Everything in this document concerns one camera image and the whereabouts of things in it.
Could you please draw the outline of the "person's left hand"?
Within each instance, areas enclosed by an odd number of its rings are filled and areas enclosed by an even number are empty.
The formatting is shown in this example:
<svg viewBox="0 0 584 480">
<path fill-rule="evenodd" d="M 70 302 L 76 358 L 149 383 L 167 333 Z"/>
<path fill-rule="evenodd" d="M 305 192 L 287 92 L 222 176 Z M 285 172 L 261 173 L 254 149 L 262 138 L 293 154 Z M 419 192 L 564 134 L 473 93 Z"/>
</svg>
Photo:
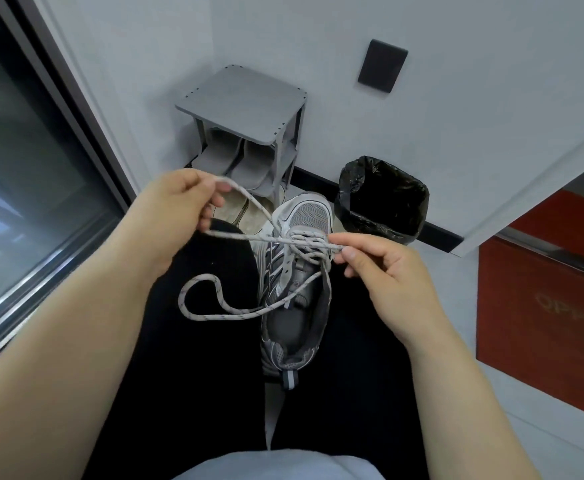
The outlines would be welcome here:
<svg viewBox="0 0 584 480">
<path fill-rule="evenodd" d="M 158 278 L 196 231 L 211 227 L 215 207 L 225 203 L 229 183 L 217 177 L 215 188 L 200 184 L 179 188 L 179 169 L 150 183 L 121 220 L 114 241 L 134 270 Z"/>
</svg>

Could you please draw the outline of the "person's right hand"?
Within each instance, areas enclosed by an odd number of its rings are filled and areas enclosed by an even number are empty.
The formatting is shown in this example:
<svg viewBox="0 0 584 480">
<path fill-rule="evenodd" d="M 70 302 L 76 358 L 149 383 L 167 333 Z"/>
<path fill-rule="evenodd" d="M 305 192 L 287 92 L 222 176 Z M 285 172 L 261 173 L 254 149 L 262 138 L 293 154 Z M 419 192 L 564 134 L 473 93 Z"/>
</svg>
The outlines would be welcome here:
<svg viewBox="0 0 584 480">
<path fill-rule="evenodd" d="M 454 329 L 431 276 L 415 249 L 382 237 L 376 248 L 344 247 L 334 261 L 347 278 L 359 277 L 377 314 L 409 349 L 433 346 Z"/>
</svg>

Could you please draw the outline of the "grey speckled shoelace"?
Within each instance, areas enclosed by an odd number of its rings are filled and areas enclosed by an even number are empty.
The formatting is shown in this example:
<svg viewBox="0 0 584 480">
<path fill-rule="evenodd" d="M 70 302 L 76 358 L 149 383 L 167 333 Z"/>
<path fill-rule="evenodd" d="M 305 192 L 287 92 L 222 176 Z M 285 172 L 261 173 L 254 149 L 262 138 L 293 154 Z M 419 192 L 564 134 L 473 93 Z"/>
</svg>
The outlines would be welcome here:
<svg viewBox="0 0 584 480">
<path fill-rule="evenodd" d="M 185 318 L 192 321 L 240 321 L 266 315 L 280 307 L 288 308 L 310 290 L 311 284 L 323 273 L 329 272 L 334 256 L 344 249 L 343 245 L 328 241 L 321 229 L 305 225 L 285 225 L 280 216 L 273 216 L 251 195 L 248 190 L 228 177 L 216 177 L 239 192 L 260 210 L 269 226 L 254 235 L 207 230 L 206 234 L 225 240 L 257 243 L 253 247 L 262 283 L 259 285 L 261 306 L 239 309 L 230 306 L 223 295 L 222 284 L 214 274 L 201 274 L 186 282 L 179 293 L 178 306 Z M 185 297 L 200 282 L 212 282 L 222 314 L 199 315 L 189 311 Z"/>
</svg>

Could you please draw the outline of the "person's left forearm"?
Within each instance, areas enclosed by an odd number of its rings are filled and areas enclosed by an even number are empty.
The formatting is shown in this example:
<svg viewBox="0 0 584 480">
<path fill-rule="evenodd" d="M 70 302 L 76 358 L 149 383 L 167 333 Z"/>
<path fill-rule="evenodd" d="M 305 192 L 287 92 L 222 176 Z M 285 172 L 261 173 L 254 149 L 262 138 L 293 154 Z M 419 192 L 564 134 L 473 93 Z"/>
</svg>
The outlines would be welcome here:
<svg viewBox="0 0 584 480">
<path fill-rule="evenodd" d="M 80 480 L 149 291 L 187 240 L 121 223 L 0 353 L 0 480 Z"/>
</svg>

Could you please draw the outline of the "person's right forearm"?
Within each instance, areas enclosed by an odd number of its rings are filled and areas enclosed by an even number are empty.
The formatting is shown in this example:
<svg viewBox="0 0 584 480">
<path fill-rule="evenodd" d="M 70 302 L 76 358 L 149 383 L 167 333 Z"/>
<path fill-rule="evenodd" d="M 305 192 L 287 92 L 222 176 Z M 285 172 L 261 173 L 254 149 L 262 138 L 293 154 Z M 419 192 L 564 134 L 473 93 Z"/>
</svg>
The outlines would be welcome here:
<svg viewBox="0 0 584 480">
<path fill-rule="evenodd" d="M 450 324 L 396 335 L 410 358 L 431 480 L 542 480 L 489 380 Z"/>
</svg>

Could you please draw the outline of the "beige shoe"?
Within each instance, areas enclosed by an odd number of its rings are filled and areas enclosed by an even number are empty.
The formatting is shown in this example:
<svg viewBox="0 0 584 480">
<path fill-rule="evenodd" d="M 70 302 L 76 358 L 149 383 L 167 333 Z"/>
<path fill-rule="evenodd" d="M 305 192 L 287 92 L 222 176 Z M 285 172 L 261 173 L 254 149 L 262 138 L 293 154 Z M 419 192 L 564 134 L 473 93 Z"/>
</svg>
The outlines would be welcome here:
<svg viewBox="0 0 584 480">
<path fill-rule="evenodd" d="M 213 217 L 238 226 L 253 202 L 236 190 L 224 193 L 224 199 L 223 206 L 215 207 Z"/>
<path fill-rule="evenodd" d="M 245 201 L 233 222 L 242 233 L 249 235 L 259 233 L 266 223 L 268 219 L 265 214 L 249 199 Z"/>
</svg>

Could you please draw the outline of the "grey silver sneaker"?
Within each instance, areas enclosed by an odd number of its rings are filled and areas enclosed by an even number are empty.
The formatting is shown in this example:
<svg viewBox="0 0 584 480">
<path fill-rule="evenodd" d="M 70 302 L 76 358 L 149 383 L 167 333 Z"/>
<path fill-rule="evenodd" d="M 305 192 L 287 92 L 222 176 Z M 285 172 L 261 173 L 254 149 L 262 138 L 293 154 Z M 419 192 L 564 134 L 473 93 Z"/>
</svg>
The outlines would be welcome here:
<svg viewBox="0 0 584 480">
<path fill-rule="evenodd" d="M 319 194 L 302 193 L 273 212 L 274 224 L 266 223 L 260 237 L 326 242 L 332 232 L 333 211 Z M 259 305 L 291 300 L 261 318 L 264 374 L 277 377 L 289 391 L 298 386 L 298 373 L 316 356 L 328 323 L 332 286 L 331 251 L 302 248 L 297 254 L 281 242 L 253 245 L 261 282 Z"/>
</svg>

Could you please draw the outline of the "black bag lined trash bin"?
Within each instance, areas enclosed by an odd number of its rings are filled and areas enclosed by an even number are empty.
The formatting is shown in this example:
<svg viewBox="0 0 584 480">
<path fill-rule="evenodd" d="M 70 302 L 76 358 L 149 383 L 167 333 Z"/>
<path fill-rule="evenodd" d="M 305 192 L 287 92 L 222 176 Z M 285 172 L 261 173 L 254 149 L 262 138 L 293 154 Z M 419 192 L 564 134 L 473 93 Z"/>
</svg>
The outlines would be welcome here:
<svg viewBox="0 0 584 480">
<path fill-rule="evenodd" d="M 334 213 L 347 232 L 410 244 L 423 229 L 429 199 L 427 186 L 416 177 L 361 156 L 341 170 Z"/>
</svg>

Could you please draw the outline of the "grey shoe rack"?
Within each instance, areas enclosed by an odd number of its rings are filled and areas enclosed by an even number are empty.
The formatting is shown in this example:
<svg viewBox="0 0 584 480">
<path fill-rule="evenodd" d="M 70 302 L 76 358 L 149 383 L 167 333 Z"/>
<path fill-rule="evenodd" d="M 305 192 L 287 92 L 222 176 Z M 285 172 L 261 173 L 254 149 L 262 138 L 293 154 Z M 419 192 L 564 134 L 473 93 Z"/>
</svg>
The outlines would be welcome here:
<svg viewBox="0 0 584 480">
<path fill-rule="evenodd" d="M 304 89 L 231 64 L 187 92 L 176 103 L 176 110 L 191 116 L 195 123 L 200 143 L 196 156 L 208 142 L 231 137 L 272 145 L 273 166 L 263 183 L 248 192 L 278 207 L 295 169 L 306 102 Z M 238 161 L 224 177 L 231 179 Z"/>
</svg>

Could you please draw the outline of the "dark framed glass door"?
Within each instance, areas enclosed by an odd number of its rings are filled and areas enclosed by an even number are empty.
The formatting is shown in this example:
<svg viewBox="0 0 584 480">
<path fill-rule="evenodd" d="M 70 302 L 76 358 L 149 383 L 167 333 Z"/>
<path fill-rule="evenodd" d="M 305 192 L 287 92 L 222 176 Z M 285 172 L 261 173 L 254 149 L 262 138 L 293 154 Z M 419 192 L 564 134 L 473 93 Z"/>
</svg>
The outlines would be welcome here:
<svg viewBox="0 0 584 480">
<path fill-rule="evenodd" d="M 0 353 L 131 204 L 17 2 L 0 0 Z"/>
</svg>

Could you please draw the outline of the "black trousers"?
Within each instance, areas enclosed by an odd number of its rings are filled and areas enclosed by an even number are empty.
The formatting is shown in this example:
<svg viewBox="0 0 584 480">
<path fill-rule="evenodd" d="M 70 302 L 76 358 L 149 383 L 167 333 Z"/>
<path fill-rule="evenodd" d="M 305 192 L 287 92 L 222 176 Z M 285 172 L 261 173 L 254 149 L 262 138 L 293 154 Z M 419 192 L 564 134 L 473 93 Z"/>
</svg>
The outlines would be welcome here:
<svg viewBox="0 0 584 480">
<path fill-rule="evenodd" d="M 222 282 L 236 308 L 257 306 L 250 244 L 196 232 L 154 284 L 135 351 L 83 475 L 84 480 L 173 480 L 191 468 L 275 454 L 337 460 L 385 480 L 429 480 L 406 349 L 380 320 L 360 280 L 330 272 L 328 325 L 299 385 L 288 392 L 266 449 L 261 323 L 187 320 L 177 306 L 199 274 Z"/>
</svg>

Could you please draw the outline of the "red cabinet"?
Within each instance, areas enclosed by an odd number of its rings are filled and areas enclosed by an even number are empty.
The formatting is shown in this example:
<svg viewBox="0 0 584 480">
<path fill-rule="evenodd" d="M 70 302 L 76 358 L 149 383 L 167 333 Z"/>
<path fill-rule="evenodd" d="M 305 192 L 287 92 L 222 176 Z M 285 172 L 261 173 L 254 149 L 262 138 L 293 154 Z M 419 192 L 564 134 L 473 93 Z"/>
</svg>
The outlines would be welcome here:
<svg viewBox="0 0 584 480">
<path fill-rule="evenodd" d="M 479 247 L 476 357 L 584 411 L 584 196 L 559 190 Z"/>
</svg>

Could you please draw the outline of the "white shirt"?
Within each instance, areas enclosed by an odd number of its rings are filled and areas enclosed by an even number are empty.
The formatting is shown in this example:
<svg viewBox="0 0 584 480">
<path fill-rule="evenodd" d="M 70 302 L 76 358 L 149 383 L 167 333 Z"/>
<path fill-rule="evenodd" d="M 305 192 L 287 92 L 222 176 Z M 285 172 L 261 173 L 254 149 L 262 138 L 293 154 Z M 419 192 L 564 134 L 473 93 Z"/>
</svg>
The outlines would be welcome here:
<svg viewBox="0 0 584 480">
<path fill-rule="evenodd" d="M 233 452 L 207 460 L 173 480 L 385 480 L 354 456 L 283 449 Z"/>
</svg>

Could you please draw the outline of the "black wall plate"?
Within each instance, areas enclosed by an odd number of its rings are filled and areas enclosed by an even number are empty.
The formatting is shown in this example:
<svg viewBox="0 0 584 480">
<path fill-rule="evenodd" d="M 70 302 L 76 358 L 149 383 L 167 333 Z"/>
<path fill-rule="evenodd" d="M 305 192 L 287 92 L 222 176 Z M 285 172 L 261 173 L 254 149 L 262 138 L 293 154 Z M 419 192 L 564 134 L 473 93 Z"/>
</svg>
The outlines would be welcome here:
<svg viewBox="0 0 584 480">
<path fill-rule="evenodd" d="M 409 51 L 378 39 L 369 42 L 357 82 L 390 94 L 407 60 Z"/>
</svg>

